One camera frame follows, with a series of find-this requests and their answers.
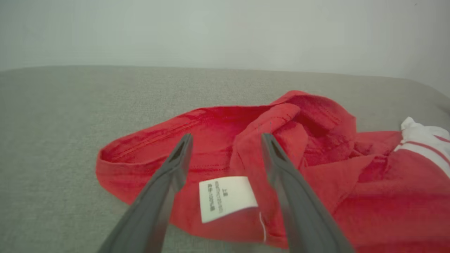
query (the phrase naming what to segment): white wall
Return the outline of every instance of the white wall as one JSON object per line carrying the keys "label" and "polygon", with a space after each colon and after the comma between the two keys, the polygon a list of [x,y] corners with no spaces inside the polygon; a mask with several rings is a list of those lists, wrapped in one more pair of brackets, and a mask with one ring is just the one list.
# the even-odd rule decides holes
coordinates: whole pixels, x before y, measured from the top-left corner
{"label": "white wall", "polygon": [[71,64],[405,77],[450,96],[450,0],[0,0],[0,70]]}

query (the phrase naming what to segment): crumpled red cloth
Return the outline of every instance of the crumpled red cloth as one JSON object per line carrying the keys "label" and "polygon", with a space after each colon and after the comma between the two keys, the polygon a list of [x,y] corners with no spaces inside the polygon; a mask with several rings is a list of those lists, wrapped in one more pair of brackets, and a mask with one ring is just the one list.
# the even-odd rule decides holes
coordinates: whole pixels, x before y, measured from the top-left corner
{"label": "crumpled red cloth", "polygon": [[[355,117],[342,106],[301,91],[269,105],[196,109],[124,136],[100,150],[97,178],[131,204],[191,133],[187,182],[170,222],[192,235],[227,241],[264,242],[266,233],[265,243],[286,248],[262,160],[265,132],[276,137],[358,251],[450,252],[450,180],[444,172],[416,153],[393,152],[401,132],[357,133]],[[224,176],[247,176],[259,207],[203,224],[198,183]]]}

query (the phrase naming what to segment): red garment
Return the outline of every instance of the red garment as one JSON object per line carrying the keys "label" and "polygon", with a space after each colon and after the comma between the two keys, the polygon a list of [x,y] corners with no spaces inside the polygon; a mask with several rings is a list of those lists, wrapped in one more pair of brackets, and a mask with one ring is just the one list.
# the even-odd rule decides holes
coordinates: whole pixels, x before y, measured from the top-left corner
{"label": "red garment", "polygon": [[[171,223],[192,235],[288,246],[276,193],[267,182],[261,133],[272,133],[346,237],[361,252],[450,250],[450,180],[433,162],[392,152],[401,132],[356,132],[336,102],[290,91],[270,105],[200,108],[101,149],[100,184],[131,204],[186,133],[194,137],[187,183]],[[247,176],[258,201],[203,224],[198,183]]]}

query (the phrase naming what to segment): red shirt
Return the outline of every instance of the red shirt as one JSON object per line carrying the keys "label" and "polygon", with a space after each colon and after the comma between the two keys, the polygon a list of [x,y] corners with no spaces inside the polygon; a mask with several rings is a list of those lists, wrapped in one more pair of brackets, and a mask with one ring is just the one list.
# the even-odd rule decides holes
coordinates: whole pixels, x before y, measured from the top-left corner
{"label": "red shirt", "polygon": [[[210,239],[288,247],[267,182],[261,133],[272,133],[361,252],[450,252],[450,179],[431,160],[393,152],[399,131],[356,132],[336,102],[290,91],[262,106],[200,108],[113,141],[100,150],[100,184],[125,203],[136,196],[186,133],[194,137],[187,182],[170,222]],[[203,224],[198,183],[247,176],[259,207]]]}

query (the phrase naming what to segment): white fabric with red stripe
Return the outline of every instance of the white fabric with red stripe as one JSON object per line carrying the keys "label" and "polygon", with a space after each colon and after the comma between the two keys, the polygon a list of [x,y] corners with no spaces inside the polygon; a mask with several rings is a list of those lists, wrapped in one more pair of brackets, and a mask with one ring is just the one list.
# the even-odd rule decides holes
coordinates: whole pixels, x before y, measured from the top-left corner
{"label": "white fabric with red stripe", "polygon": [[407,149],[433,161],[450,177],[450,134],[437,126],[424,126],[407,117],[401,124],[403,140],[395,148]]}

